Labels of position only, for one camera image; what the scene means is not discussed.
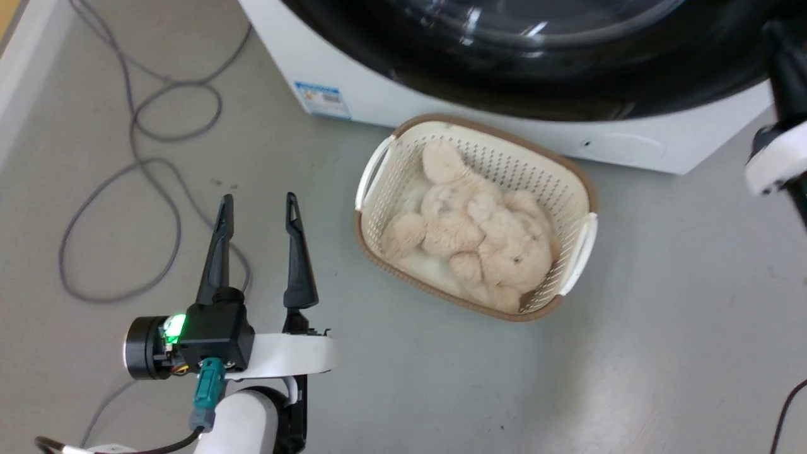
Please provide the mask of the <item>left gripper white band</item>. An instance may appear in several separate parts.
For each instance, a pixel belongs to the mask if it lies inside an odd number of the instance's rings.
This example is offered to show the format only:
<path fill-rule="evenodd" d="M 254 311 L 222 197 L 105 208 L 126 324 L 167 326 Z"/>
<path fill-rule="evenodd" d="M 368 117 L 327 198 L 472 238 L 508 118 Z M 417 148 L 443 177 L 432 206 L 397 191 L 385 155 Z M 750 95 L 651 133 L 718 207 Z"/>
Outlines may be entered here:
<path fill-rule="evenodd" d="M 244 302 L 244 293 L 229 285 L 229 250 L 235 229 L 235 202 L 231 194 L 221 198 L 213 224 L 211 242 L 196 296 L 200 306 Z M 337 345 L 328 334 L 315 334 L 302 311 L 319 303 L 305 227 L 299 201 L 286 194 L 286 233 L 290 236 L 288 276 L 283 305 L 286 319 L 281 333 L 257 334 L 250 362 L 244 371 L 228 371 L 227 380 L 268 380 L 279 378 L 288 389 L 287 404 L 303 399 L 298 376 L 326 373 L 338 362 Z"/>

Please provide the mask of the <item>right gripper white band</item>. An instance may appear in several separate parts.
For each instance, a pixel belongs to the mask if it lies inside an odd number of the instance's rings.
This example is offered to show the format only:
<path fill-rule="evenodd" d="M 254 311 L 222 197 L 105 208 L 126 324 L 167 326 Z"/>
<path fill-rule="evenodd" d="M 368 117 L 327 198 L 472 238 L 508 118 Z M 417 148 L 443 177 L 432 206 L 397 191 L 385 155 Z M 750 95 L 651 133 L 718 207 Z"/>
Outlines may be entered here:
<path fill-rule="evenodd" d="M 779 20 L 764 24 L 763 52 L 779 123 L 752 140 L 745 179 L 754 195 L 777 192 L 807 172 L 807 52 Z"/>

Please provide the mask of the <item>white front-load washing machine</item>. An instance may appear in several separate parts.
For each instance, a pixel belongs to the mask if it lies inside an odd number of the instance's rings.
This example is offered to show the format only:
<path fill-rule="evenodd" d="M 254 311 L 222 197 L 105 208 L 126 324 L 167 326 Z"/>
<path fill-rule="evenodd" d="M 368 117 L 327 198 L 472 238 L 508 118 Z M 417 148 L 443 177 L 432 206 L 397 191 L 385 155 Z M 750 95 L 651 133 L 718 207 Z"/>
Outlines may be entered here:
<path fill-rule="evenodd" d="M 351 121 L 364 124 L 396 127 L 419 115 L 456 116 L 512 132 L 568 157 L 688 173 L 773 104 L 767 76 L 702 107 L 634 120 L 563 122 L 485 112 L 423 95 L 375 74 L 319 37 L 282 0 L 238 3 L 298 100 L 295 81 L 338 88 Z"/>

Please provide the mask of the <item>black round washing machine door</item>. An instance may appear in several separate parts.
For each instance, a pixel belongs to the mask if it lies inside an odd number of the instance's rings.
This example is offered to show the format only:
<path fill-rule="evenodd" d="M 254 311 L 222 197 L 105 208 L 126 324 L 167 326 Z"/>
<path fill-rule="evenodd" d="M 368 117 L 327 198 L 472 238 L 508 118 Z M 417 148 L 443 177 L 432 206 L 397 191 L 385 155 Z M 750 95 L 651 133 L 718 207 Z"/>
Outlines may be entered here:
<path fill-rule="evenodd" d="M 763 24 L 807 48 L 807 0 L 282 0 L 367 69 L 530 120 L 672 114 L 767 78 Z"/>

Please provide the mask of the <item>cream laundry basket brown rim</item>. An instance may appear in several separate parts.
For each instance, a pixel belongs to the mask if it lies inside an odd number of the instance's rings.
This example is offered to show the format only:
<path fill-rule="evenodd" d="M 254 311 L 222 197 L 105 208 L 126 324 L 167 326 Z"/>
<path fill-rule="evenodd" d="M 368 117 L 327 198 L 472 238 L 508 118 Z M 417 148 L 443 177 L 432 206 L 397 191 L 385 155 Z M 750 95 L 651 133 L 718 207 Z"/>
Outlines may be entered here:
<path fill-rule="evenodd" d="M 422 146 L 435 140 L 455 144 L 476 172 L 503 190 L 527 190 L 551 213 L 561 255 L 545 281 L 522 297 L 518 313 L 484 307 L 464 292 L 445 293 L 402 271 L 381 252 L 381 234 L 400 210 L 405 187 L 422 176 Z M 438 114 L 416 116 L 381 142 L 363 170 L 354 206 L 357 243 L 374 265 L 444 301 L 508 322 L 533 321 L 557 308 L 583 275 L 598 233 L 596 190 L 571 160 L 496 127 Z"/>

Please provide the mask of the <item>blue white energy label sticker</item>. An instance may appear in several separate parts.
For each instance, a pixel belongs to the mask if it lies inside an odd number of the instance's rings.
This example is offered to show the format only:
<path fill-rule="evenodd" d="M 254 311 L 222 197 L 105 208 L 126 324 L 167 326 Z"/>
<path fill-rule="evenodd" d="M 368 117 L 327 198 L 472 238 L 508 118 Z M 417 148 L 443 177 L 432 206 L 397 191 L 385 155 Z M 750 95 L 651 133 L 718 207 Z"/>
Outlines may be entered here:
<path fill-rule="evenodd" d="M 338 88 L 295 81 L 294 89 L 302 107 L 309 114 L 352 120 L 345 98 Z"/>

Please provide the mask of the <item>beige plush teddy bear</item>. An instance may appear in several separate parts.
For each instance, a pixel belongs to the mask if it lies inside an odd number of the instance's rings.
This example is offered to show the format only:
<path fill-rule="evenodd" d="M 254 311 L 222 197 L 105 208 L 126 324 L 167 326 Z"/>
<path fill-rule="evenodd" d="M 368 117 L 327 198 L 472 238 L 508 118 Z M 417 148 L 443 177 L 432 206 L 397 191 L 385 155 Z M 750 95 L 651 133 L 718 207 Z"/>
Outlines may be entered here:
<path fill-rule="evenodd" d="M 399 260 L 421 249 L 446 261 L 460 286 L 484 307 L 514 314 L 561 255 L 547 210 L 527 190 L 502 192 L 448 141 L 427 142 L 421 163 L 431 186 L 416 211 L 399 212 L 380 239 Z"/>

